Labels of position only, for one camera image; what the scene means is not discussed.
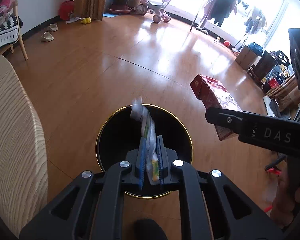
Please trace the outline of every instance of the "human hand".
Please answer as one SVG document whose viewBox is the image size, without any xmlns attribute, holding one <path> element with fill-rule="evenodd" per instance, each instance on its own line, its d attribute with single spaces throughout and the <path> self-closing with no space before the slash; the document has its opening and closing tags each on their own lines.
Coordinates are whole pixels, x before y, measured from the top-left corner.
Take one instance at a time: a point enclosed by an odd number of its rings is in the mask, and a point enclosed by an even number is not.
<svg viewBox="0 0 300 240">
<path fill-rule="evenodd" d="M 280 227 L 290 225 L 293 220 L 292 211 L 295 202 L 300 203 L 300 187 L 297 189 L 294 199 L 288 193 L 289 179 L 288 173 L 285 169 L 278 177 L 278 187 L 275 199 L 272 203 L 272 211 L 270 218 Z"/>
</svg>

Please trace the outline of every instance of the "yellow toy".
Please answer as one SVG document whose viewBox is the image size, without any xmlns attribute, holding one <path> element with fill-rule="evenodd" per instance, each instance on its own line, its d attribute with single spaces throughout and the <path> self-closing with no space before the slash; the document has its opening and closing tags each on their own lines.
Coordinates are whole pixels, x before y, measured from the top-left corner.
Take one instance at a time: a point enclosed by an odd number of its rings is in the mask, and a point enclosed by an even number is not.
<svg viewBox="0 0 300 240">
<path fill-rule="evenodd" d="M 90 17 L 84 18 L 84 19 L 81 20 L 80 23 L 82 23 L 82 24 L 88 24 L 88 23 L 91 23 L 91 18 L 90 18 Z"/>
</svg>

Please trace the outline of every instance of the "pink tricycle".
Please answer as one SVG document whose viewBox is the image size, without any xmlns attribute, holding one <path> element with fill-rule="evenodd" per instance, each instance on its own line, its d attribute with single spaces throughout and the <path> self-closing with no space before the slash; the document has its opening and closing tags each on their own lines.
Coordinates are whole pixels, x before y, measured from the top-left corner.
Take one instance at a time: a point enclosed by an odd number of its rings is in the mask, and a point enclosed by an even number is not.
<svg viewBox="0 0 300 240">
<path fill-rule="evenodd" d="M 171 0 L 162 0 L 162 4 L 155 4 L 153 2 L 149 2 L 148 0 L 141 0 L 141 4 L 137 7 L 137 13 L 140 15 L 145 15 L 148 12 L 148 7 L 155 11 L 155 15 L 152 17 L 152 20 L 155 23 L 159 23 L 161 21 L 169 22 L 171 20 L 171 16 L 165 12 L 165 8 Z"/>
</svg>

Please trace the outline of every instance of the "black trash can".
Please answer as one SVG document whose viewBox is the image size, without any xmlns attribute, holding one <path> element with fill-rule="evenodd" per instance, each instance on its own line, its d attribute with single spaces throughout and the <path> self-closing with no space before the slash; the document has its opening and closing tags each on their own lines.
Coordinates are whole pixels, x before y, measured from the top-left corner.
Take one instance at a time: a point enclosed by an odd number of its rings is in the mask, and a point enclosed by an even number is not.
<svg viewBox="0 0 300 240">
<path fill-rule="evenodd" d="M 167 110 L 143 104 L 154 120 L 156 135 L 162 135 L 166 148 L 177 152 L 178 158 L 192 163 L 193 148 L 188 131 L 181 121 Z M 125 106 L 114 112 L 101 127 L 96 142 L 96 155 L 102 171 L 107 171 L 113 164 L 124 161 L 128 151 L 137 149 L 141 137 L 141 122 L 130 118 L 131 106 Z M 138 198 L 158 198 L 169 192 L 152 192 L 148 177 L 142 192 L 126 192 Z"/>
</svg>

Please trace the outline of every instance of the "chair back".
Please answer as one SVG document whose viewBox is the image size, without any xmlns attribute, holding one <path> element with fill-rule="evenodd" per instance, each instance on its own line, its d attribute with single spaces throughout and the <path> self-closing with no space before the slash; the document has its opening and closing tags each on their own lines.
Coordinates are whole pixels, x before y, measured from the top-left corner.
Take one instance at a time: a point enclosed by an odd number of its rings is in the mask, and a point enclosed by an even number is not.
<svg viewBox="0 0 300 240">
<path fill-rule="evenodd" d="M 0 55 L 0 217 L 16 237 L 46 205 L 47 189 L 39 117 L 10 62 Z"/>
</svg>

